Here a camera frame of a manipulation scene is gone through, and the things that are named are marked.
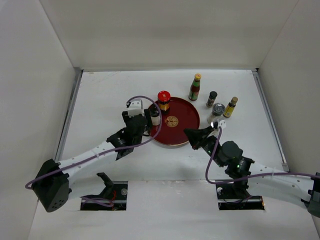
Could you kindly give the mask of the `right robot arm base mount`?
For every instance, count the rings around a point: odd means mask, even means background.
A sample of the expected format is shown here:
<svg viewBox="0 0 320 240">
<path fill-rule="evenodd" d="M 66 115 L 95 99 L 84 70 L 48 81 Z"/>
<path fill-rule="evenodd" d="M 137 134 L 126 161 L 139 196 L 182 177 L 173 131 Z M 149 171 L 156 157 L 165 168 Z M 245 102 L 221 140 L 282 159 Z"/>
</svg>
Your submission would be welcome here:
<svg viewBox="0 0 320 240">
<path fill-rule="evenodd" d="M 248 191 L 237 183 L 216 185 L 218 209 L 220 211 L 264 210 L 263 198 L 250 195 Z"/>
</svg>

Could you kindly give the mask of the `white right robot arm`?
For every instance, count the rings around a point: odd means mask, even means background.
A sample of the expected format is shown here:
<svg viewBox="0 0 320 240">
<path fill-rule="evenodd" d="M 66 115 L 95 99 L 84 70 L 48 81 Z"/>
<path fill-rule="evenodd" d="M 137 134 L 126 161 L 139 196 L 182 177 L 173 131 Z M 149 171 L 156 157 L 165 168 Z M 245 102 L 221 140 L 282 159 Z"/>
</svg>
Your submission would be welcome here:
<svg viewBox="0 0 320 240">
<path fill-rule="evenodd" d="M 320 216 L 320 174 L 286 172 L 267 167 L 243 155 L 234 141 L 220 143 L 223 129 L 209 126 L 183 131 L 193 150 L 203 149 L 209 156 L 205 180 L 212 185 L 232 185 L 238 198 L 264 196 L 299 206 L 314 217 Z M 228 180 L 209 178 L 211 164 L 224 168 Z"/>
</svg>

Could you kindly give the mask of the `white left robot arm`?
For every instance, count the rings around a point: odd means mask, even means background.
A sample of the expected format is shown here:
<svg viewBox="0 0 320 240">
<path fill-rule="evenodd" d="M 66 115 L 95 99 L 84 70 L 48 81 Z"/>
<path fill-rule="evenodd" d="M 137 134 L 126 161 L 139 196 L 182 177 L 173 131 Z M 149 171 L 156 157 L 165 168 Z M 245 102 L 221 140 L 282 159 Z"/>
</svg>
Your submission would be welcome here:
<svg viewBox="0 0 320 240">
<path fill-rule="evenodd" d="M 35 179 L 28 183 L 45 211 L 52 213 L 61 208 L 69 199 L 82 198 L 93 202 L 108 199 L 112 195 L 113 182 L 100 168 L 114 163 L 144 145 L 143 135 L 152 127 L 148 109 L 128 108 L 122 112 L 125 127 L 109 136 L 98 146 L 78 156 L 59 162 L 49 159 L 38 171 Z M 79 193 L 78 179 L 86 174 L 96 174 L 102 182 L 95 190 L 88 190 L 88 185 Z"/>
</svg>

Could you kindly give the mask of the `red lid chili sauce jar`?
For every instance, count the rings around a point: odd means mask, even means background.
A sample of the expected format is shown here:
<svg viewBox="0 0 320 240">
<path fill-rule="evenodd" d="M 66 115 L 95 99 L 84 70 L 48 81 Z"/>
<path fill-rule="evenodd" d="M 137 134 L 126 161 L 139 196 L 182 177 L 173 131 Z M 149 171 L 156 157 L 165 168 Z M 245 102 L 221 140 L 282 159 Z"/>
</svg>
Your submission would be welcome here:
<svg viewBox="0 0 320 240">
<path fill-rule="evenodd" d="M 157 94 L 158 106 L 163 114 L 167 114 L 170 110 L 171 94 L 162 90 Z"/>
</svg>

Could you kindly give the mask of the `left robot arm base mount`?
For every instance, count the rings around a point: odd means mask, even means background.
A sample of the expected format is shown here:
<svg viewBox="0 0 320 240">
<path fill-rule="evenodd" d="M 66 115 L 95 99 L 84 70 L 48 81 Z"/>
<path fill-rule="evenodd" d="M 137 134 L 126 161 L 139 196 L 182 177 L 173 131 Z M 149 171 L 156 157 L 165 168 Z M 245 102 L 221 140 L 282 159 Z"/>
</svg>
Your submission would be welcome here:
<svg viewBox="0 0 320 240">
<path fill-rule="evenodd" d="M 128 182 L 112 181 L 105 173 L 96 174 L 103 181 L 99 194 L 81 198 L 81 211 L 125 211 L 127 209 Z"/>
</svg>

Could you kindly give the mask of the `black lid seasoning bottle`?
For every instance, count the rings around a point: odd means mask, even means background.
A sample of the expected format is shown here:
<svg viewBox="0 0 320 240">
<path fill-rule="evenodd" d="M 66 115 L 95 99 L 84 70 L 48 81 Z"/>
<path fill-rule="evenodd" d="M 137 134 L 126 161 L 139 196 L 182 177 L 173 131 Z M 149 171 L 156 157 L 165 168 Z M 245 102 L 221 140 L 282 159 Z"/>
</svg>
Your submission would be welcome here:
<svg viewBox="0 0 320 240">
<path fill-rule="evenodd" d="M 150 114 L 152 125 L 159 126 L 161 123 L 161 117 L 160 117 L 160 112 L 158 111 L 157 107 L 152 105 L 149 108 L 149 114 Z"/>
</svg>

